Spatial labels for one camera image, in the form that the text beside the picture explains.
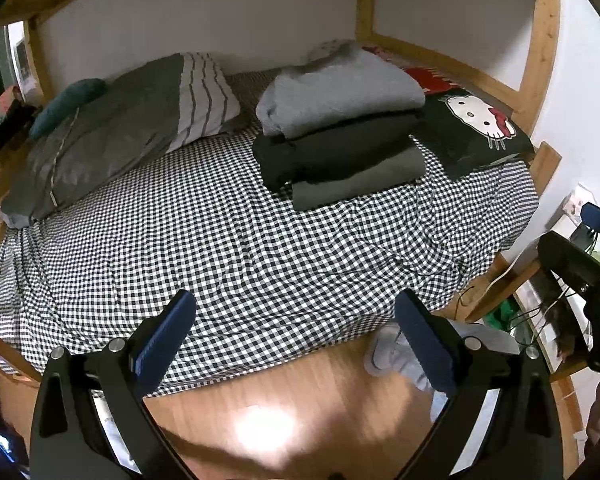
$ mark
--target wooden floor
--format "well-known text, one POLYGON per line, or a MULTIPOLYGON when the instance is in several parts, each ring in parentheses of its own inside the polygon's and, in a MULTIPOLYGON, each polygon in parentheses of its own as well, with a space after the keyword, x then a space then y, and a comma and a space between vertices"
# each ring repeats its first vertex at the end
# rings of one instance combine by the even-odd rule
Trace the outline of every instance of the wooden floor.
MULTIPOLYGON (((431 397, 368 375, 369 338, 146 404, 201 480, 392 479, 430 428, 431 397)), ((2 413, 29 441, 36 390, 0 383, 2 413)))

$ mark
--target folded clothes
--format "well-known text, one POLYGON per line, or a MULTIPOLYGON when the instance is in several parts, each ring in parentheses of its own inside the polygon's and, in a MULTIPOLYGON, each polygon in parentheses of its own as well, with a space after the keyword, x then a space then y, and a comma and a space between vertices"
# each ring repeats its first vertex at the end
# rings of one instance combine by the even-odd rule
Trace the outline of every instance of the folded clothes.
POLYGON ((293 184, 293 202, 296 211, 317 207, 356 196, 389 189, 398 184, 412 182, 424 176, 426 164, 422 153, 414 144, 382 160, 366 170, 342 180, 327 182, 296 182, 293 184))
POLYGON ((262 183, 277 192, 287 182, 323 182, 348 178, 401 152, 413 141, 417 112, 377 114, 343 121, 296 140, 258 136, 253 155, 262 183))
POLYGON ((296 139, 343 120, 412 110, 424 102, 411 76, 346 43, 330 56, 283 69, 260 98, 256 115, 265 135, 296 139))

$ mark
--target mattress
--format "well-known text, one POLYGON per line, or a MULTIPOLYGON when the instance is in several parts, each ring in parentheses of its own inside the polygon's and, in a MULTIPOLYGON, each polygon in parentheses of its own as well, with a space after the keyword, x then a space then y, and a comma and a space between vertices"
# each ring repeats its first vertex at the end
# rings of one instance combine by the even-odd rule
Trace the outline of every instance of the mattress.
POLYGON ((101 187, 0 245, 0 337, 43 371, 103 348, 180 289, 195 325, 155 395, 272 367, 367 333, 412 288, 430 310, 484 273, 538 205, 523 162, 456 182, 421 147, 416 184, 308 212, 260 181, 254 108, 274 72, 227 78, 249 116, 101 187))

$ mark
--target green object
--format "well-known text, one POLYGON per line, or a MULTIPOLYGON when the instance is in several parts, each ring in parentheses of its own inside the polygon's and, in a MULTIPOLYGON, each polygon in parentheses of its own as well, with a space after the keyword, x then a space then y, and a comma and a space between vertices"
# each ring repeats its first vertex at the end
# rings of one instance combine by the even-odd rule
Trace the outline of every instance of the green object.
POLYGON ((96 100, 107 91, 102 79, 82 79, 62 90, 36 117, 29 131, 29 138, 36 140, 50 134, 68 116, 87 103, 96 100))
POLYGON ((484 316, 484 322, 498 330, 509 331, 511 320, 520 312, 515 300, 506 299, 498 307, 484 316))

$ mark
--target blue light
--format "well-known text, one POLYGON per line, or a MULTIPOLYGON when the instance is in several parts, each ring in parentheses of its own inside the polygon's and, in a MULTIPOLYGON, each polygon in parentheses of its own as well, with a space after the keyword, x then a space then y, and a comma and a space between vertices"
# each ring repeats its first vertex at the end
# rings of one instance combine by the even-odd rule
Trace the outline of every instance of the blue light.
POLYGON ((7 457, 11 462, 15 462, 13 457, 11 456, 11 443, 9 439, 0 434, 0 449, 4 453, 5 457, 7 457))

